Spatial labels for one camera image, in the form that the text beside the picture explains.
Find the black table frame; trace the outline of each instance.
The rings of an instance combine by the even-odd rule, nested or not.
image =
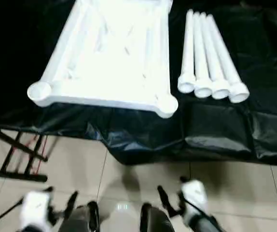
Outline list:
[[[36,145],[34,149],[30,149],[26,145],[22,144],[19,142],[22,132],[18,132],[17,136],[15,139],[12,137],[6,135],[5,133],[1,132],[0,130],[0,140],[8,143],[11,145],[11,148],[2,164],[2,167],[0,169],[0,177],[4,178],[11,178],[11,179],[19,179],[19,180],[27,180],[27,181],[37,181],[37,182],[46,182],[47,181],[47,176],[43,174],[30,174],[30,170],[32,168],[32,164],[34,160],[38,159],[43,162],[47,162],[48,158],[43,157],[38,153],[39,148],[41,147],[42,141],[43,141],[43,135],[39,135]],[[28,164],[25,168],[24,173],[19,173],[17,172],[9,172],[7,171],[7,167],[11,161],[11,158],[13,156],[14,148],[20,149],[24,152],[25,155],[29,155],[29,161]]]

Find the white pipe connector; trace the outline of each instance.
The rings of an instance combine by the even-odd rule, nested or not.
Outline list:
[[[194,90],[194,86],[193,11],[188,10],[183,41],[181,74],[178,78],[177,88],[181,93],[191,93]]]
[[[211,95],[214,99],[223,99],[229,95],[230,84],[224,78],[218,55],[208,29],[205,13],[201,13],[200,15],[200,23],[207,57],[209,76],[212,80]]]
[[[249,97],[249,90],[238,75],[235,65],[212,15],[207,16],[207,23],[225,78],[231,85],[229,99],[232,103],[243,102]]]
[[[194,67],[196,83],[194,94],[198,98],[206,98],[212,94],[212,82],[209,78],[206,56],[204,51],[203,36],[199,20],[200,14],[193,15],[194,23]]]

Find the plastic wrap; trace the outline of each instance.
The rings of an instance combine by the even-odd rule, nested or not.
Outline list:
[[[100,140],[124,164],[239,160],[277,165],[277,1],[268,8],[249,1],[174,1],[170,82],[179,108],[169,119],[153,112],[62,103],[40,108],[28,99],[26,90],[41,77],[73,3],[0,2],[0,129]],[[245,102],[178,92],[190,8],[214,16],[251,92]]]

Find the pipe end cap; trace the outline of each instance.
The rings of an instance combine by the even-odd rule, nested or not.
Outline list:
[[[223,99],[230,94],[230,84],[227,80],[216,80],[212,82],[212,97],[214,99]]]
[[[231,103],[240,103],[249,97],[250,93],[247,86],[242,83],[235,83],[231,85],[229,99]]]
[[[158,96],[156,112],[160,117],[162,118],[172,117],[177,109],[178,109],[178,101],[174,96],[170,94]]]
[[[38,106],[47,106],[46,100],[51,93],[52,88],[50,84],[44,81],[35,82],[27,89],[28,97]]]
[[[181,93],[191,93],[195,86],[195,76],[189,73],[183,73],[178,78],[177,88]]]
[[[198,79],[194,86],[194,94],[197,98],[207,98],[212,94],[212,82],[210,79]]]

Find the white pipe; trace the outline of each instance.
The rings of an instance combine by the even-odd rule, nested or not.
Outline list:
[[[177,84],[177,88],[181,93],[190,93],[194,90],[195,75],[193,56],[193,11],[188,10],[183,41],[181,74]]]
[[[211,91],[211,80],[208,74],[206,56],[204,51],[202,30],[199,21],[200,14],[195,12],[193,16],[194,23],[194,68],[196,83],[194,86],[194,94],[198,98],[209,97]]]
[[[249,90],[238,75],[235,65],[212,15],[207,16],[207,23],[216,51],[218,53],[218,57],[220,59],[220,63],[222,65],[224,75],[231,85],[229,99],[232,103],[243,102],[249,97]]]
[[[224,78],[218,55],[212,42],[210,32],[208,30],[205,13],[201,13],[200,15],[200,23],[205,45],[209,76],[212,80],[211,95],[214,99],[223,99],[229,95],[230,85],[228,81]]]
[[[86,32],[87,35],[84,37],[84,41],[80,46],[81,50],[76,58],[74,73],[77,76],[84,76],[81,73],[85,72],[86,61],[92,59],[91,57],[100,36],[102,19],[97,15],[97,12],[95,12],[93,8],[91,8],[89,15],[92,15],[93,18],[92,20],[86,20],[83,24],[84,27],[88,27],[88,30]]]
[[[158,8],[151,15],[152,25],[147,36],[146,81],[155,93],[156,113],[171,117],[178,108],[178,101],[170,93],[168,14]]]

